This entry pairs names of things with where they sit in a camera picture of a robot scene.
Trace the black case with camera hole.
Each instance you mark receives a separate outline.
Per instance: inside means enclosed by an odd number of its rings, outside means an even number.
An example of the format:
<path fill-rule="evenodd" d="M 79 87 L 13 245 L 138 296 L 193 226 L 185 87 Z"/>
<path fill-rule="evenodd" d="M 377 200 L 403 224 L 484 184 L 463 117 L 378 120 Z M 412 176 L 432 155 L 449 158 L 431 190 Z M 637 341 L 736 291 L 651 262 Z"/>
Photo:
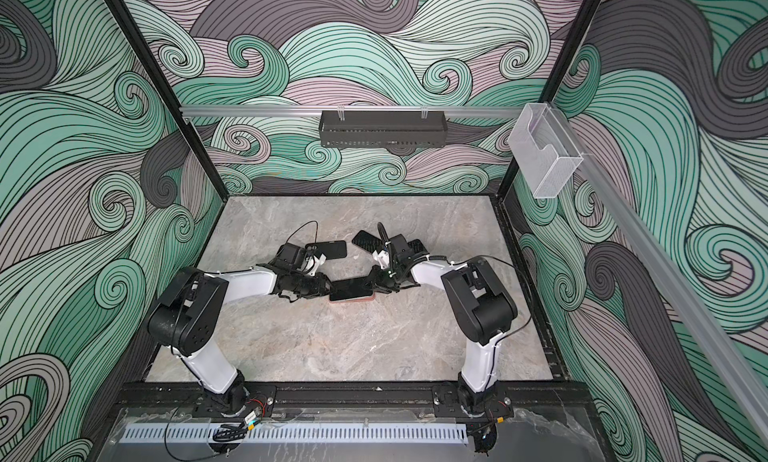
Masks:
<path fill-rule="evenodd" d="M 322 241 L 312 245 L 317 258 L 326 260 L 344 259 L 347 257 L 347 242 L 345 240 Z"/>

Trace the pink phone case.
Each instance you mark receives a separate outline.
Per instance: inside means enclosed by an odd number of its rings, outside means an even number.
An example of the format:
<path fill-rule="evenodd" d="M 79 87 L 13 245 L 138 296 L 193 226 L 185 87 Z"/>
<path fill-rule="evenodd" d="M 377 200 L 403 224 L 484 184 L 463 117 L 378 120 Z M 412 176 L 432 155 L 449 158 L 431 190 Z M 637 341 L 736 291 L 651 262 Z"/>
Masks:
<path fill-rule="evenodd" d="M 375 294 L 370 295 L 364 295 L 364 296 L 357 296 L 357 297 L 349 297 L 349 298 L 331 298 L 329 297 L 329 302 L 331 303 L 357 303 L 357 302 L 368 302 L 375 300 Z"/>

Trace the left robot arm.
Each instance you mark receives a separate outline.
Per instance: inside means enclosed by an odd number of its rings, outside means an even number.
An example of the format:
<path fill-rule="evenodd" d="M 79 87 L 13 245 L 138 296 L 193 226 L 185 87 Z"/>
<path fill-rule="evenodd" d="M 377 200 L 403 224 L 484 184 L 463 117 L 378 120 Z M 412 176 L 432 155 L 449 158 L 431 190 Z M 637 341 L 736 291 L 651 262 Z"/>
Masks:
<path fill-rule="evenodd" d="M 249 403 L 242 372 L 213 339 L 225 304 L 274 295 L 291 302 L 323 297 L 331 281 L 320 271 L 329 259 L 317 244 L 284 243 L 272 260 L 235 271 L 180 269 L 153 302 L 147 332 L 178 357 L 202 388 L 205 403 L 224 417 L 234 417 Z"/>

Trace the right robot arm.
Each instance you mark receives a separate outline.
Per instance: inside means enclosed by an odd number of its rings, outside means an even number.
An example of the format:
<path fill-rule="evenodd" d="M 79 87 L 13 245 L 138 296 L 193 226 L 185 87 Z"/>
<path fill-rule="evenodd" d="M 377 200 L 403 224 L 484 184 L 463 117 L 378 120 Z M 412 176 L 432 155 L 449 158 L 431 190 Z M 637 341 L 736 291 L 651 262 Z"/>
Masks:
<path fill-rule="evenodd" d="M 402 235 L 373 244 L 375 265 L 369 274 L 373 291 L 399 292 L 411 286 L 444 291 L 455 321 L 466 338 L 458 375 L 457 397 L 463 411 L 477 417 L 496 395 L 501 341 L 512 334 L 518 308 L 483 256 L 464 261 L 433 255 Z"/>

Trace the black phone patterned reflection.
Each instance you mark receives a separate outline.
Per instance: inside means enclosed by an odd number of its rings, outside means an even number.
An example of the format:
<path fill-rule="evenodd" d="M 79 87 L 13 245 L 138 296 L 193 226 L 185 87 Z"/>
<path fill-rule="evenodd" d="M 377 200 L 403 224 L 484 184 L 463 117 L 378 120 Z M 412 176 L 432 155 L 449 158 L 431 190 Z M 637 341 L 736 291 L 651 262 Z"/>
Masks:
<path fill-rule="evenodd" d="M 382 239 L 365 230 L 358 231 L 352 238 L 352 243 L 371 254 L 386 250 L 386 244 Z"/>

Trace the black wall tray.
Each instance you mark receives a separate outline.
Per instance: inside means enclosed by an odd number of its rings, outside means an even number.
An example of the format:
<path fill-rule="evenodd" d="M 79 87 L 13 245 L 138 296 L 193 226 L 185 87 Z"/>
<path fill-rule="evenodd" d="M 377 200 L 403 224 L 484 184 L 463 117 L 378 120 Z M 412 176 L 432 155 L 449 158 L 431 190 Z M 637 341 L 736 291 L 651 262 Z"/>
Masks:
<path fill-rule="evenodd" d="M 444 146 L 448 124 L 443 112 L 323 112 L 321 144 L 332 148 L 390 148 Z"/>

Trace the back aluminium rail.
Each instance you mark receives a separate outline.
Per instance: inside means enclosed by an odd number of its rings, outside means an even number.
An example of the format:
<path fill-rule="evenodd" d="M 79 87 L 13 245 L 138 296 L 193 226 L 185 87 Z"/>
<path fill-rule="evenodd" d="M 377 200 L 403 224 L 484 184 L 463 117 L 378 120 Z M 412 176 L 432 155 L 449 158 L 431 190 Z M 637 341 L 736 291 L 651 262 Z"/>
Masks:
<path fill-rule="evenodd" d="M 323 112 L 443 112 L 447 118 L 507 119 L 520 116 L 522 106 L 280 106 L 280 104 L 190 104 L 180 106 L 182 116 L 190 117 L 320 117 Z"/>

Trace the aluminium rail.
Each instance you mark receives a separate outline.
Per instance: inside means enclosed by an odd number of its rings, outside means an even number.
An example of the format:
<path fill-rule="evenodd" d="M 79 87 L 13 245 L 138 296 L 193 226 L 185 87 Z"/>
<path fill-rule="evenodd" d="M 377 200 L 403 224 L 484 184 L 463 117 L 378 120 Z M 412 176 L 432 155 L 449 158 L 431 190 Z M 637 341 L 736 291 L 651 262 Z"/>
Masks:
<path fill-rule="evenodd" d="M 522 106 L 280 106 L 280 104 L 190 104 L 180 106 L 182 116 L 190 117 L 320 117 L 323 112 L 443 112 L 447 118 L 507 119 L 520 116 Z"/>
<path fill-rule="evenodd" d="M 713 369 L 729 390 L 762 442 L 767 441 L 767 388 L 758 373 L 734 345 L 698 296 L 692 284 L 670 258 L 647 224 L 638 215 L 623 186 L 628 175 L 616 178 L 600 163 L 595 149 L 577 133 L 569 118 L 555 106 L 550 108 L 555 127 L 565 142 L 582 157 L 580 168 L 604 207 L 611 213 L 638 259 L 644 264 L 661 295 L 671 303 Z"/>

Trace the clear plastic wall holder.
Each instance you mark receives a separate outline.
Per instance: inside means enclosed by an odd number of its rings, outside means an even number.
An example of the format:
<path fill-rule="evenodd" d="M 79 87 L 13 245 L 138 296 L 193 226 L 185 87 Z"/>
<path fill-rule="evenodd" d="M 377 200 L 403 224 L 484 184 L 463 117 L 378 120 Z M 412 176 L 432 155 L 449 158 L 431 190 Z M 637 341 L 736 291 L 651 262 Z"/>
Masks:
<path fill-rule="evenodd" d="M 536 199 L 556 198 L 583 161 L 567 117 L 550 104 L 526 104 L 507 142 Z"/>

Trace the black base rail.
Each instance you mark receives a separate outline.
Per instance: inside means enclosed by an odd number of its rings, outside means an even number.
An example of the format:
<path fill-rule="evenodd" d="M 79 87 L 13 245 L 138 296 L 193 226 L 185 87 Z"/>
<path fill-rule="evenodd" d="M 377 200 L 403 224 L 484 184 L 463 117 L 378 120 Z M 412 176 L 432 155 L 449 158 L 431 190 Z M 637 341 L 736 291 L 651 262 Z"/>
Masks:
<path fill-rule="evenodd" d="M 246 382 L 239 396 L 206 396 L 196 383 L 127 383 L 109 412 L 127 409 L 164 413 L 190 407 L 193 413 L 229 418 L 255 409 L 266 416 L 300 409 L 406 409 L 438 418 L 511 417 L 525 408 L 562 419 L 571 410 L 597 415 L 586 385 L 569 381 L 501 381 L 474 401 L 455 381 Z"/>

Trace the right aluminium rail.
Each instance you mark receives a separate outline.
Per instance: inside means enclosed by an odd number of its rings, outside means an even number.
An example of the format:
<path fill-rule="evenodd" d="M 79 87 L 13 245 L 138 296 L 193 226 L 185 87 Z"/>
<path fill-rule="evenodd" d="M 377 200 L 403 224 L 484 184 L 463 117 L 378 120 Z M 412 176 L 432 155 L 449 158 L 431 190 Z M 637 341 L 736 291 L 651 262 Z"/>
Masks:
<path fill-rule="evenodd" d="M 616 178 L 600 163 L 595 149 L 577 133 L 569 118 L 555 106 L 550 108 L 555 127 L 565 142 L 582 157 L 580 168 L 604 207 L 611 213 L 638 259 L 644 264 L 661 295 L 671 303 L 713 369 L 729 390 L 762 442 L 767 441 L 767 388 L 758 373 L 734 345 L 698 296 L 692 284 L 670 258 L 647 224 L 638 215 L 623 186 L 628 175 Z"/>

